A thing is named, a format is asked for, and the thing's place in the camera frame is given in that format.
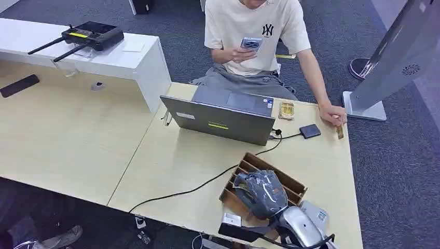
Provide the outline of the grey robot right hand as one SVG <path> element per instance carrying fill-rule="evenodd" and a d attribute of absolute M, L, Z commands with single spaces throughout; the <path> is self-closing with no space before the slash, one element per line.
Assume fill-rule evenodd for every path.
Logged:
<path fill-rule="evenodd" d="M 273 170 L 239 173 L 233 183 L 237 197 L 258 219 L 268 219 L 288 207 L 287 194 Z"/>

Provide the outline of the person's left hand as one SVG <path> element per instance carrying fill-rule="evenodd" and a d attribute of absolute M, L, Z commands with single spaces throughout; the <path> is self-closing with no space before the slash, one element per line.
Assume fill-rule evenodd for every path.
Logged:
<path fill-rule="evenodd" d="M 341 106 L 334 106 L 332 104 L 319 104 L 320 117 L 331 123 L 332 125 L 339 127 L 347 123 L 346 110 Z"/>

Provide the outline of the person's right hand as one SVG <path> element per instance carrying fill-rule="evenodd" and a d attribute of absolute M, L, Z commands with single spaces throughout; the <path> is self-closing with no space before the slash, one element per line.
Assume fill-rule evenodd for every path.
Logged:
<path fill-rule="evenodd" d="M 227 53 L 228 60 L 235 63 L 241 63 L 257 57 L 255 51 L 247 48 L 227 49 L 225 52 Z"/>

